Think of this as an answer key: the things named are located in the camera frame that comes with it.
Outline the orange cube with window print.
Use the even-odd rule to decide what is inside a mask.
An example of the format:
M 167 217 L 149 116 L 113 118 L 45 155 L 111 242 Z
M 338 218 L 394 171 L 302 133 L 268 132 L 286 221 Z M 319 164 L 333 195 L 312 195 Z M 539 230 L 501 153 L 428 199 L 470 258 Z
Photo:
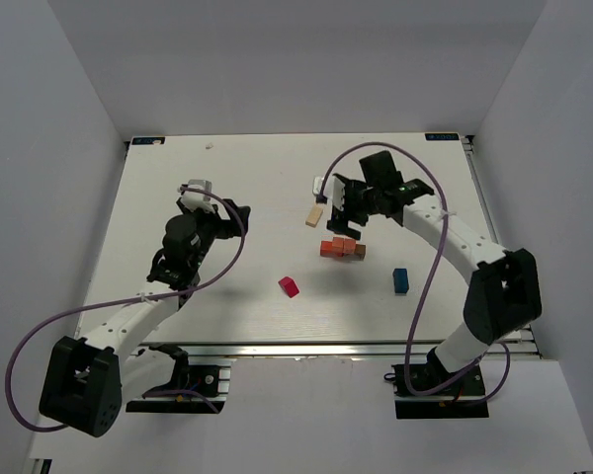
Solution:
M 345 255 L 352 255 L 356 251 L 357 241 L 351 238 L 345 238 L 343 240 L 343 250 Z

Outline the cream rectangular wood block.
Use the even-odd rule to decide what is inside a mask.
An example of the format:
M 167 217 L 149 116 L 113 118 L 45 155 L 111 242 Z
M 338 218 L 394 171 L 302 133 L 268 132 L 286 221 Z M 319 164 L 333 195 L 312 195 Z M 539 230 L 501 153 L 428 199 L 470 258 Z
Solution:
M 311 228 L 315 228 L 318 225 L 322 214 L 323 208 L 319 205 L 314 205 L 305 219 L 305 225 Z

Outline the red-orange rectangular block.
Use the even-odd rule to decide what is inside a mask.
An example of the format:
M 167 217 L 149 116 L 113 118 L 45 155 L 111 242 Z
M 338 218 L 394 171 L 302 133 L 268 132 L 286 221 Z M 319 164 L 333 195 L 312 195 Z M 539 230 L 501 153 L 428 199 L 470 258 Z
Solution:
M 332 248 L 332 240 L 322 240 L 319 246 L 319 255 L 324 258 L 342 258 L 344 253 Z

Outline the blue rectangular block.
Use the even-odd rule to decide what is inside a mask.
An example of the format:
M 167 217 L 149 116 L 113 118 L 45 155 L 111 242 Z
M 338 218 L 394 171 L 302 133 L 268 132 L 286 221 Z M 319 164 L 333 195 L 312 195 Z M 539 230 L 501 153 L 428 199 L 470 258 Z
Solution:
M 409 279 L 407 269 L 394 269 L 392 272 L 394 293 L 404 295 L 409 290 Z

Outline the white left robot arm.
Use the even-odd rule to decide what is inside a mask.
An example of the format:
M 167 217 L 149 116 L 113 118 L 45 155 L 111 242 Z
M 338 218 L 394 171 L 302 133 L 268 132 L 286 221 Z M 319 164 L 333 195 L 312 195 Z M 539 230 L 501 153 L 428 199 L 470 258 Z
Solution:
M 165 225 L 137 300 L 122 304 L 80 338 L 64 337 L 52 348 L 39 403 L 43 416 L 100 437 L 128 402 L 188 395 L 196 388 L 186 351 L 142 343 L 190 299 L 212 244 L 245 238 L 251 209 L 225 199 L 227 216 L 220 217 L 216 205 L 202 200 L 180 197 L 177 205 L 180 212 Z

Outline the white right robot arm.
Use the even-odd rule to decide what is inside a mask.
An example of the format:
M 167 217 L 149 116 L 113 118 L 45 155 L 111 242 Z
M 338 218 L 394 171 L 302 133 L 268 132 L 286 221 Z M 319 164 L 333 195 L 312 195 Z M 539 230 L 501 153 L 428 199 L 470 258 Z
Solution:
M 537 263 L 525 249 L 509 251 L 486 239 L 448 211 L 435 182 L 406 181 L 387 151 L 360 161 L 364 178 L 327 172 L 314 185 L 316 198 L 331 204 L 328 230 L 360 239 L 373 215 L 394 220 L 422 238 L 467 285 L 463 322 L 433 350 L 432 364 L 454 374 L 493 344 L 542 314 Z

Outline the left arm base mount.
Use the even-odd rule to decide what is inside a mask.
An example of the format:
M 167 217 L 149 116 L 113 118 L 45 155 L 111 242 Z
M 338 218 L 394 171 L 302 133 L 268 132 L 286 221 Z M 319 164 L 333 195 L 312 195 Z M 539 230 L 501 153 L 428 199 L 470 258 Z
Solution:
M 128 413 L 217 415 L 229 390 L 231 363 L 172 345 L 140 348 L 121 368 Z

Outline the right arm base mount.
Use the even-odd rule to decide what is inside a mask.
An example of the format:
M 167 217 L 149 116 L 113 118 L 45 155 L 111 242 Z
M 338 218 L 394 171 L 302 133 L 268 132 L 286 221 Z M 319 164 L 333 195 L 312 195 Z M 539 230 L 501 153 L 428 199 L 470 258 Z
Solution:
M 478 367 L 444 390 L 428 396 L 413 395 L 404 383 L 403 365 L 397 364 L 383 376 L 392 385 L 398 420 L 487 419 L 485 384 Z

